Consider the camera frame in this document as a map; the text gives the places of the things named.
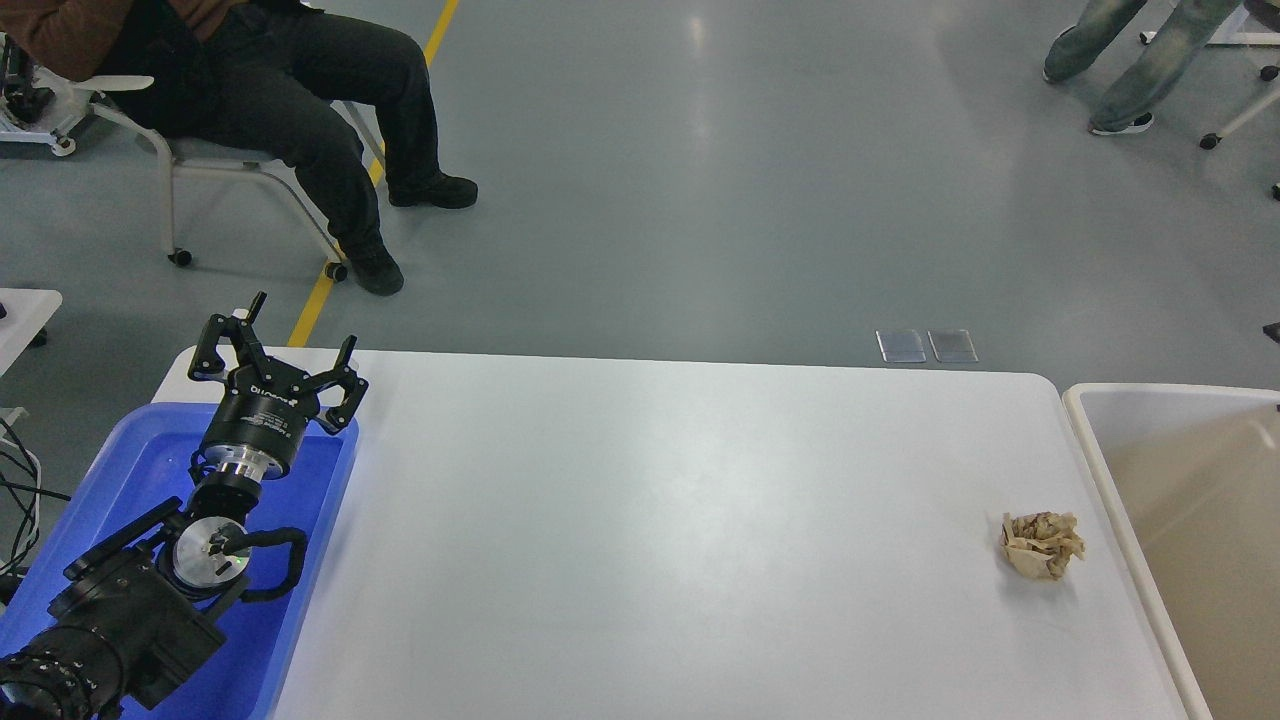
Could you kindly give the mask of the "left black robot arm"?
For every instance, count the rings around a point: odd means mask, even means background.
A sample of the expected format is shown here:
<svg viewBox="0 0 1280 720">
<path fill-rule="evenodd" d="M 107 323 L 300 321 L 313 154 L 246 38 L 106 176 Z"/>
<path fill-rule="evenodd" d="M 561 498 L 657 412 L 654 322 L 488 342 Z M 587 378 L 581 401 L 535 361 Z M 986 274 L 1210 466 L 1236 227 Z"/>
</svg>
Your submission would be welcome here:
<svg viewBox="0 0 1280 720">
<path fill-rule="evenodd" d="M 265 299 L 244 316 L 210 316 L 195 346 L 189 378 L 219 383 L 223 396 L 189 460 L 192 495 L 68 564 L 51 626 L 3 659 L 5 719 L 118 719 L 125 698 L 154 708 L 225 644 L 218 620 L 228 610 L 302 580 L 308 533 L 251 530 L 250 514 L 264 484 L 291 471 L 308 424 L 344 430 L 369 383 L 351 364 L 355 336 L 325 372 L 266 354 L 253 331 Z"/>
</svg>

